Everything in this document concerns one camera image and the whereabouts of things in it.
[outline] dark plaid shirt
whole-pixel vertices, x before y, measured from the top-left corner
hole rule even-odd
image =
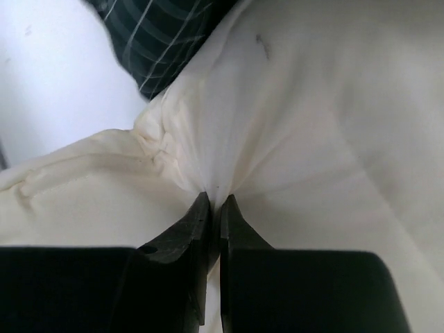
[[[236,0],[86,0],[148,99],[167,87]]]

